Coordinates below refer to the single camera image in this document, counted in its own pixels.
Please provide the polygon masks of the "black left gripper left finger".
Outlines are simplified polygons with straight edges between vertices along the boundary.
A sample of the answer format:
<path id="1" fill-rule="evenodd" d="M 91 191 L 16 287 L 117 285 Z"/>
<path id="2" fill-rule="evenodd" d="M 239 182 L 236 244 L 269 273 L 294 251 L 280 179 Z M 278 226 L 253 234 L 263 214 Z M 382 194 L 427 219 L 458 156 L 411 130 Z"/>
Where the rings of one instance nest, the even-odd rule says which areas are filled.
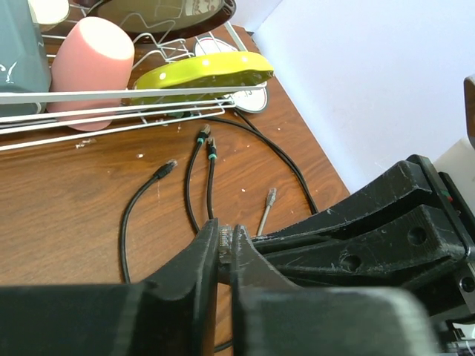
<path id="1" fill-rule="evenodd" d="M 3 355 L 211 355 L 218 221 L 138 283 L 4 286 Z"/>

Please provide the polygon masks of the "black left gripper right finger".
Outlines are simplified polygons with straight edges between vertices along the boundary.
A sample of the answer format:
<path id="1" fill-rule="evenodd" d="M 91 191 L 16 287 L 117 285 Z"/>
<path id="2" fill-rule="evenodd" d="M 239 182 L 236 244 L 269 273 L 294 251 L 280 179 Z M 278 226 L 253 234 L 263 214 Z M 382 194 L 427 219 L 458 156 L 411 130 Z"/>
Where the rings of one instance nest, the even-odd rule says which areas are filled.
<path id="1" fill-rule="evenodd" d="M 421 303 L 402 289 L 303 288 L 253 246 L 243 225 L 230 268 L 235 355 L 438 355 Z"/>

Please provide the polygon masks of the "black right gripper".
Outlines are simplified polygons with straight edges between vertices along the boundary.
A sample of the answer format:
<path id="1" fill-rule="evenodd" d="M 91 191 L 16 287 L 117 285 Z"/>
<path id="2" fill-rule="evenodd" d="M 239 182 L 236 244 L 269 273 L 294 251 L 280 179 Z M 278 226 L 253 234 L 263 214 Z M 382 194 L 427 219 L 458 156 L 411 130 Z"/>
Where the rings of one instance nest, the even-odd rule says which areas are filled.
<path id="1" fill-rule="evenodd" d="M 474 216 L 424 156 L 397 162 L 345 200 L 253 243 L 300 286 L 399 287 L 437 320 L 474 315 Z"/>

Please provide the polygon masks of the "white round printed plate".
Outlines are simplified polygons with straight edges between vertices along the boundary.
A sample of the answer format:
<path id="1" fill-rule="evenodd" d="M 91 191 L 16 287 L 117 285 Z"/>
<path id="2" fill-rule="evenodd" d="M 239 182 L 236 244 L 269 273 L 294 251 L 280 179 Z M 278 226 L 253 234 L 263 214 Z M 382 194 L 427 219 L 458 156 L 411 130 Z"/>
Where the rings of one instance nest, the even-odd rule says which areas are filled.
<path id="1" fill-rule="evenodd" d="M 196 40 L 194 45 L 195 56 L 204 56 L 213 53 L 236 52 L 238 49 L 233 45 L 212 35 L 203 36 Z M 261 113 L 269 104 L 267 87 L 259 90 L 245 90 L 226 95 L 236 104 L 236 108 L 246 113 Z"/>

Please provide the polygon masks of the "yellow-green dotted plate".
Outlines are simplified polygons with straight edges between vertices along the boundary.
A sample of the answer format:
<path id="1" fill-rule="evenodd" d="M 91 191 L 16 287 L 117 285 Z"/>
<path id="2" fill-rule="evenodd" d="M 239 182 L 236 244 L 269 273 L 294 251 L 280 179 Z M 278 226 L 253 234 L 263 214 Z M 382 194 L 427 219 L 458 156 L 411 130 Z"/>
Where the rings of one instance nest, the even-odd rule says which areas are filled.
<path id="1" fill-rule="evenodd" d="M 130 105 L 210 100 L 267 82 L 274 67 L 259 53 L 232 51 L 182 59 L 150 70 L 134 83 L 135 90 L 204 89 L 203 93 L 132 97 Z"/>

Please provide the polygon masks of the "pink cup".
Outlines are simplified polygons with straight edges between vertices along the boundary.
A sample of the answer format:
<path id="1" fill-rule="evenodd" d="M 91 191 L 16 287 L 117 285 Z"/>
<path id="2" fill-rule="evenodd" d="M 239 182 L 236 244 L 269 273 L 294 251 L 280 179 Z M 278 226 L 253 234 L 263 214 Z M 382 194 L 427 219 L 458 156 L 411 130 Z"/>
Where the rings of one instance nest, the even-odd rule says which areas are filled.
<path id="1" fill-rule="evenodd" d="M 134 64 L 134 43 L 116 24 L 81 19 L 51 65 L 50 92 L 125 90 Z"/>

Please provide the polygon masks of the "grey-blue mug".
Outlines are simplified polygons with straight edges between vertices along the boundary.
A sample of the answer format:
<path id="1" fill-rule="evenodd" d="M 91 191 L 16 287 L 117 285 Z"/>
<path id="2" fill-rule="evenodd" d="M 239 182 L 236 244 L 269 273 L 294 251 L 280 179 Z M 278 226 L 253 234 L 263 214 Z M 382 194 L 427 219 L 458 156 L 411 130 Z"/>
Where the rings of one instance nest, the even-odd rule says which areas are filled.
<path id="1" fill-rule="evenodd" d="M 50 68 L 27 1 L 1 2 L 1 92 L 49 91 Z"/>

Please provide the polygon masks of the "cream square bowl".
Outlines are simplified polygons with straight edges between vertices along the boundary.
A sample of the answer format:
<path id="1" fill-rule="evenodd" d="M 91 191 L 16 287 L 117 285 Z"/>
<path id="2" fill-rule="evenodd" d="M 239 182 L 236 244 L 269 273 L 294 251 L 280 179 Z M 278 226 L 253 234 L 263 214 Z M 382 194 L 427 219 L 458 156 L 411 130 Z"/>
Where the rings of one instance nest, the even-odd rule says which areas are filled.
<path id="1" fill-rule="evenodd" d="M 33 23 L 42 33 L 66 20 L 70 12 L 68 0 L 29 0 L 28 4 Z"/>

